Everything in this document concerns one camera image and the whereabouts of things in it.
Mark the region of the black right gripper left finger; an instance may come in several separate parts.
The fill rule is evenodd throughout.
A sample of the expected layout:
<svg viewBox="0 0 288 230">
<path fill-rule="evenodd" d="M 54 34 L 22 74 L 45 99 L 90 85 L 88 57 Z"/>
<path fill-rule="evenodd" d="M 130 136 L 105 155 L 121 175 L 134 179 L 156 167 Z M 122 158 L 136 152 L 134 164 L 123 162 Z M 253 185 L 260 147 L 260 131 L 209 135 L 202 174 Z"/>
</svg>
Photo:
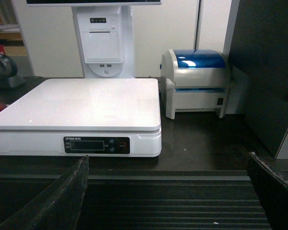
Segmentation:
<svg viewBox="0 0 288 230">
<path fill-rule="evenodd" d="M 0 224 L 0 230 L 74 230 L 87 189 L 89 157 L 79 159 L 32 201 Z"/>
</svg>

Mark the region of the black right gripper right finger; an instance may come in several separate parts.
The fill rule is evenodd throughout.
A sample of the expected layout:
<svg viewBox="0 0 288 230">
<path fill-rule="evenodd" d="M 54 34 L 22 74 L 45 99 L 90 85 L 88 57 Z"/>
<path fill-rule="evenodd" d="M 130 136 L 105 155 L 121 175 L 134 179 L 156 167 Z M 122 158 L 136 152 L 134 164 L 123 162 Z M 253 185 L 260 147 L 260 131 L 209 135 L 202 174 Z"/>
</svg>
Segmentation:
<svg viewBox="0 0 288 230">
<path fill-rule="evenodd" d="M 247 160 L 247 174 L 273 230 L 288 230 L 288 175 L 271 167 L 254 152 Z"/>
</svg>

